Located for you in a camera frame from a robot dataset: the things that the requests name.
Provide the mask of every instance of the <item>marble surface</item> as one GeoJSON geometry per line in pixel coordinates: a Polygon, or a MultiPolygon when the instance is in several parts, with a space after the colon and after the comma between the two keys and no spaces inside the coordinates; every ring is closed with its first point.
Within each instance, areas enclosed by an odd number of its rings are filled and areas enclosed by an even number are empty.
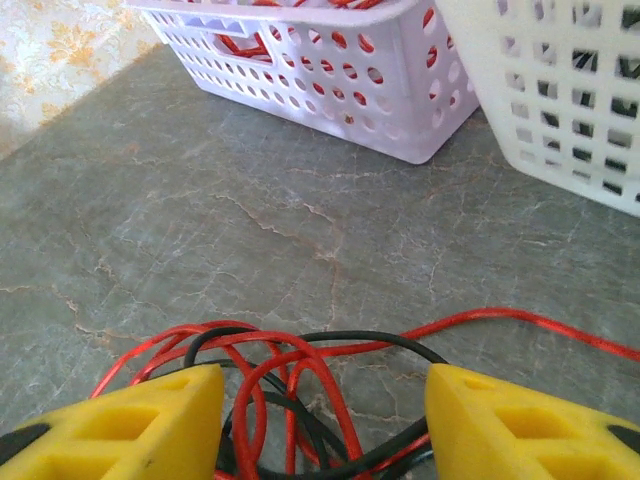
{"type": "MultiPolygon", "coordinates": [[[[413,167],[201,92],[166,49],[0,163],[0,221],[1,431],[217,317],[399,332],[510,305],[640,346],[640,222],[510,168],[480,111],[413,167]]],[[[506,319],[424,342],[640,422],[631,361],[506,319]]],[[[414,356],[333,368],[366,448],[421,415],[414,356]]],[[[302,395],[331,418],[315,382],[302,395]]]]}

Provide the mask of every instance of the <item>yellow object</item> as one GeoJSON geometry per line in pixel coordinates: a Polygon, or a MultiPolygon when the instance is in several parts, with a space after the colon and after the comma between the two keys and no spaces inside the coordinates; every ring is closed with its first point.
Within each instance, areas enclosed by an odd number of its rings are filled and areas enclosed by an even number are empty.
{"type": "Polygon", "coordinates": [[[469,370],[431,367],[426,415],[439,480],[640,479],[640,453],[608,430],[637,442],[640,427],[469,370]]]}
{"type": "Polygon", "coordinates": [[[224,378],[203,365],[49,412],[2,480],[211,480],[224,378]]]}

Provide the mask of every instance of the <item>floral wallpaper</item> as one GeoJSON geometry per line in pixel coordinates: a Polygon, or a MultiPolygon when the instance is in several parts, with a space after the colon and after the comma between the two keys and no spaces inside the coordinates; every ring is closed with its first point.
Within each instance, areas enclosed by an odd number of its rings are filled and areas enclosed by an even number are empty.
{"type": "Polygon", "coordinates": [[[124,0],[0,0],[0,159],[149,51],[124,0]]]}

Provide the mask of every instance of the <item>white plastic basket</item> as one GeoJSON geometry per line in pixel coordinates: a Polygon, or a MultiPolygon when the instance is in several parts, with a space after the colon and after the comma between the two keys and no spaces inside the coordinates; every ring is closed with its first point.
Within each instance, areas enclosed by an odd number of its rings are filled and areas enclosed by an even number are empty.
{"type": "Polygon", "coordinates": [[[311,1],[129,5],[144,10],[203,90],[410,163],[429,160],[478,107],[433,0],[370,10],[311,1]],[[219,37],[251,47],[256,33],[270,62],[231,55],[219,37]]]}
{"type": "Polygon", "coordinates": [[[437,3],[511,165],[640,215],[640,1],[437,3]]]}

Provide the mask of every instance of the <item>cable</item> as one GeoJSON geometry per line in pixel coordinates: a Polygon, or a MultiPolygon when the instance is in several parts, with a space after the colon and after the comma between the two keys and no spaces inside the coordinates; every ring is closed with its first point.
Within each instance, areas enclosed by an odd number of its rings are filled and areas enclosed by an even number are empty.
{"type": "MultiPolygon", "coordinates": [[[[99,382],[91,396],[95,397],[102,393],[129,360],[151,349],[156,349],[156,353],[151,361],[134,376],[132,384],[145,381],[157,368],[168,362],[185,357],[184,365],[195,365],[198,352],[222,348],[230,356],[230,360],[215,360],[213,362],[219,363],[225,368],[233,365],[245,375],[245,381],[238,391],[230,414],[233,423],[227,423],[225,426],[225,433],[230,432],[233,439],[231,440],[224,435],[221,439],[220,466],[225,470],[229,466],[235,468],[237,465],[241,478],[260,480],[268,478],[278,480],[284,478],[371,478],[374,473],[382,473],[383,478],[398,478],[399,475],[413,468],[417,463],[431,458],[426,423],[420,426],[419,422],[416,422],[388,442],[368,453],[363,453],[344,399],[323,359],[371,352],[395,344],[408,348],[430,362],[439,363],[444,361],[440,355],[414,340],[463,323],[502,317],[528,322],[614,355],[636,362],[640,361],[640,351],[637,349],[582,332],[540,315],[511,308],[482,308],[462,312],[401,335],[370,331],[345,331],[310,333],[295,337],[283,332],[261,332],[255,326],[244,322],[223,320],[207,322],[202,325],[177,326],[150,338],[118,359],[104,379],[99,382]],[[194,335],[196,339],[191,342],[190,346],[181,346],[183,342],[188,341],[194,335]],[[315,342],[333,340],[358,340],[364,341],[364,343],[318,348],[311,345],[315,342]],[[247,362],[235,349],[235,346],[240,343],[256,341],[265,343],[272,354],[271,358],[259,365],[247,362]],[[291,372],[288,370],[289,365],[292,366],[291,372]],[[298,380],[300,374],[307,369],[312,370],[325,387],[329,401],[334,406],[336,419],[344,435],[344,442],[316,419],[298,398],[298,380]],[[278,375],[272,373],[272,370],[276,370],[278,375]],[[261,380],[270,383],[276,392],[263,392],[259,385],[261,380]],[[250,444],[246,411],[252,403],[256,407],[256,425],[250,444]],[[274,403],[285,408],[288,446],[285,461],[286,473],[271,472],[258,465],[258,458],[266,435],[266,403],[274,403]],[[295,472],[296,446],[323,470],[297,474],[295,472]],[[331,453],[327,450],[327,446],[330,447],[331,453]]],[[[222,470],[217,471],[215,477],[222,480],[235,478],[234,474],[222,470]]]]}
{"type": "Polygon", "coordinates": [[[420,465],[425,460],[433,457],[433,448],[431,445],[425,445],[406,455],[402,460],[393,466],[380,477],[380,480],[397,480],[410,470],[420,465]]]}

